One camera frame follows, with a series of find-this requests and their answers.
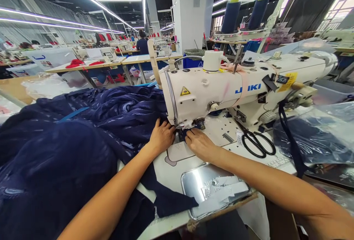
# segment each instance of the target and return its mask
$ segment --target blue thread spool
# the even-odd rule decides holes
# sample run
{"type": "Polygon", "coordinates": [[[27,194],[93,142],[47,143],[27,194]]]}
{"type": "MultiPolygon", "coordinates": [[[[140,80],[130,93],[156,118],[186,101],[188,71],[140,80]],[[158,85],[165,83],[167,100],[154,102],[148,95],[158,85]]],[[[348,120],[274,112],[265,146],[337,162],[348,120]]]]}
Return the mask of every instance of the blue thread spool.
{"type": "Polygon", "coordinates": [[[254,4],[250,22],[248,23],[248,30],[255,30],[261,27],[261,22],[266,12],[269,0],[257,0],[254,4]]]}
{"type": "Polygon", "coordinates": [[[241,2],[239,0],[230,0],[226,4],[226,11],[224,20],[221,26],[221,32],[223,34],[230,34],[235,31],[236,19],[239,14],[241,2]]]}

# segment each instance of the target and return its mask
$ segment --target patterned fabric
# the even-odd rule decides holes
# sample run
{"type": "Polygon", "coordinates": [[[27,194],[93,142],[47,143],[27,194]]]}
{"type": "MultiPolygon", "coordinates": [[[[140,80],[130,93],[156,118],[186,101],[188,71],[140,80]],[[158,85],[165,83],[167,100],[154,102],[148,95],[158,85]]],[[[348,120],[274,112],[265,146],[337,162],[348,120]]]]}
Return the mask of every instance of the patterned fabric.
{"type": "MultiPolygon", "coordinates": [[[[134,86],[40,98],[10,117],[0,127],[0,239],[56,239],[117,160],[127,164],[149,141],[158,117],[166,118],[162,91],[134,86]]],[[[111,239],[138,238],[155,208],[164,217],[197,206],[158,183],[153,164],[141,183],[154,204],[135,190],[111,239]]]]}

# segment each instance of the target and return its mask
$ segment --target hand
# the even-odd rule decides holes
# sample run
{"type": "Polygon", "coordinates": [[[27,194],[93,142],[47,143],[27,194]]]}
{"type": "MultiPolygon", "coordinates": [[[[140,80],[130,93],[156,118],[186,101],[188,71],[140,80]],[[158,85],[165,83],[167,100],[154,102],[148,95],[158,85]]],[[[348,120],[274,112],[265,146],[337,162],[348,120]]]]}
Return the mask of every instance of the hand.
{"type": "Polygon", "coordinates": [[[154,130],[151,133],[150,141],[148,145],[151,147],[156,156],[167,150],[168,147],[174,141],[175,126],[171,126],[170,123],[164,121],[160,126],[160,118],[156,120],[154,130]]]}
{"type": "Polygon", "coordinates": [[[216,146],[207,135],[196,128],[187,131],[185,142],[198,158],[212,164],[217,164],[220,153],[224,150],[216,146]]]}

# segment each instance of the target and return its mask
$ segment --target black strap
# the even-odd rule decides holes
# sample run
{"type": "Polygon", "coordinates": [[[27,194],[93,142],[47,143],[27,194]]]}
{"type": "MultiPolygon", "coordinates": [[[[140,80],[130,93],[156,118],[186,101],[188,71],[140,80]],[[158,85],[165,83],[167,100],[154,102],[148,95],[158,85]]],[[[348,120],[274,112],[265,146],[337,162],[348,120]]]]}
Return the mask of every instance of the black strap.
{"type": "Polygon", "coordinates": [[[292,156],[292,159],[294,160],[295,169],[298,172],[297,176],[299,178],[302,178],[303,174],[307,170],[313,172],[313,169],[304,164],[303,159],[301,157],[300,148],[299,148],[298,144],[296,143],[294,137],[292,136],[292,134],[290,132],[289,125],[288,125],[288,119],[287,119],[287,116],[286,116],[285,110],[284,110],[285,104],[286,104],[285,100],[282,100],[279,103],[280,124],[281,124],[285,134],[287,135],[289,141],[290,141],[290,154],[292,156]]]}

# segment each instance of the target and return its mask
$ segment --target window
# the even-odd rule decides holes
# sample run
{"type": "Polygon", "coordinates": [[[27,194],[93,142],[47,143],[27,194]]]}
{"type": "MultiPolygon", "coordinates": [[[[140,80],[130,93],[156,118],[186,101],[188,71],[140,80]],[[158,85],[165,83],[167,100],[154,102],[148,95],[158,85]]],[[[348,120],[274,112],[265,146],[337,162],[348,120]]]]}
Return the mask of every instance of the window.
{"type": "Polygon", "coordinates": [[[213,27],[213,32],[218,32],[220,31],[220,27],[222,25],[222,20],[224,19],[224,15],[223,16],[219,16],[216,17],[214,19],[214,27],[213,27]]]}
{"type": "Polygon", "coordinates": [[[288,1],[289,1],[289,0],[284,0],[284,1],[283,1],[282,5],[281,5],[281,8],[280,8],[279,18],[282,16],[282,14],[283,14],[283,12],[284,12],[284,10],[285,10],[285,7],[286,7],[287,4],[288,4],[288,1]]]}
{"type": "Polygon", "coordinates": [[[354,7],[354,0],[335,0],[317,31],[336,29],[354,7]]]}

